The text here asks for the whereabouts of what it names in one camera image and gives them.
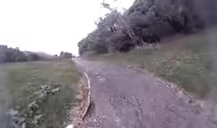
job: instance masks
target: gravel path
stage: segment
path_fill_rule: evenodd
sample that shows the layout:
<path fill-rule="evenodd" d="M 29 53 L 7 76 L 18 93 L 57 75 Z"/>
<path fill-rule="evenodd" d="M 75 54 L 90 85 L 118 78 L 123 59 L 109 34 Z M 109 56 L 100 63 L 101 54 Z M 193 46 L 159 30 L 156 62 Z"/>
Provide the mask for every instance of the gravel path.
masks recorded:
<path fill-rule="evenodd" d="M 86 128 L 217 128 L 202 109 L 149 73 L 74 59 L 88 73 L 92 106 Z"/>
<path fill-rule="evenodd" d="M 11 96 L 5 86 L 5 72 L 0 68 L 0 128 L 12 128 L 9 115 Z"/>

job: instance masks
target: dirt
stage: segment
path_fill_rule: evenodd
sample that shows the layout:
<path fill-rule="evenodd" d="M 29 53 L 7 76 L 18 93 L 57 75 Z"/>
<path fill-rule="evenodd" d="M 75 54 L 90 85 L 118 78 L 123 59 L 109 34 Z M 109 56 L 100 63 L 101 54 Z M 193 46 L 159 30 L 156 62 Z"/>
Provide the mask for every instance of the dirt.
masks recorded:
<path fill-rule="evenodd" d="M 170 83 L 125 66 L 74 59 L 91 82 L 85 128 L 217 128 Z"/>
<path fill-rule="evenodd" d="M 9 114 L 11 96 L 5 86 L 5 74 L 0 69 L 0 128 L 13 128 L 12 117 Z"/>

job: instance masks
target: treeline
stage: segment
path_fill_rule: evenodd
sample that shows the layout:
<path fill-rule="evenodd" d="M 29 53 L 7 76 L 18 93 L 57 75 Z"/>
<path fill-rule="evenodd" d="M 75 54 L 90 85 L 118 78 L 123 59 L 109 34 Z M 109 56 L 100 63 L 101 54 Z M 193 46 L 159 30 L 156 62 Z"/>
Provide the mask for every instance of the treeline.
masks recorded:
<path fill-rule="evenodd" d="M 109 4 L 102 5 L 110 13 L 78 43 L 80 55 L 125 52 L 135 46 L 160 42 L 175 33 L 193 33 L 217 23 L 217 0 L 136 0 L 124 14 Z"/>
<path fill-rule="evenodd" d="M 8 62 L 26 62 L 46 59 L 37 53 L 23 52 L 18 48 L 9 48 L 5 45 L 0 45 L 0 63 Z"/>
<path fill-rule="evenodd" d="M 69 52 L 61 52 L 60 55 L 59 55 L 60 58 L 73 58 L 74 55 L 72 53 L 69 53 Z"/>

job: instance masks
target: white sky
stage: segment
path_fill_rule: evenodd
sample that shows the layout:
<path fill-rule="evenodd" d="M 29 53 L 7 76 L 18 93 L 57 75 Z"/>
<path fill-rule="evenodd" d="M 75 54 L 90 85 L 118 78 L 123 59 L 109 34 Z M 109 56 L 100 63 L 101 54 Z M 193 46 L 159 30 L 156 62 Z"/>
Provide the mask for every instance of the white sky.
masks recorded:
<path fill-rule="evenodd" d="M 21 50 L 78 54 L 77 43 L 107 13 L 103 0 L 0 0 L 0 44 Z M 128 8 L 134 0 L 113 6 Z"/>

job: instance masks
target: green grass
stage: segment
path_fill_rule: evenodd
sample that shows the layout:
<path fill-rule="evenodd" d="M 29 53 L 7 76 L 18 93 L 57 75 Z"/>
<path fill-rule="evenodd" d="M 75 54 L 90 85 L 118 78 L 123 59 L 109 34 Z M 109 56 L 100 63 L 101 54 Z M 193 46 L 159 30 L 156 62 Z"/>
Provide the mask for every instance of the green grass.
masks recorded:
<path fill-rule="evenodd" d="M 217 28 L 162 42 L 156 49 L 91 59 L 139 66 L 199 97 L 217 98 Z"/>
<path fill-rule="evenodd" d="M 77 72 L 71 60 L 54 60 L 42 62 L 16 63 L 0 65 L 7 74 L 5 84 L 12 95 L 12 106 L 22 116 L 25 115 L 29 128 L 62 128 L 68 118 L 68 110 L 76 104 L 78 93 Z M 28 105 L 39 100 L 38 92 L 41 86 L 49 85 L 59 87 L 54 95 L 41 99 L 39 111 L 43 118 L 38 125 L 33 125 L 33 117 Z"/>

